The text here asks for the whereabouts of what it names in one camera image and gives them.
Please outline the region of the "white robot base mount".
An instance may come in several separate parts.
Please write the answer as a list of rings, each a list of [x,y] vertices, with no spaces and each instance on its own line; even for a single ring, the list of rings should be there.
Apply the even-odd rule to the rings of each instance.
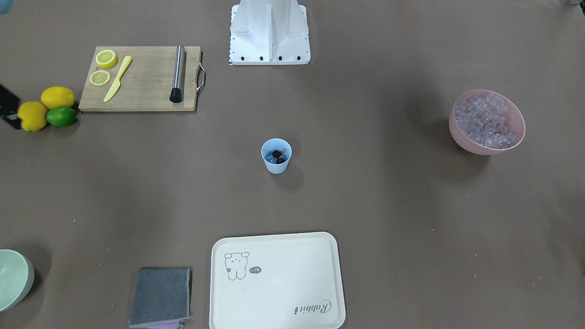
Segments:
[[[307,8],[296,0],[241,0],[231,8],[229,64],[311,62]]]

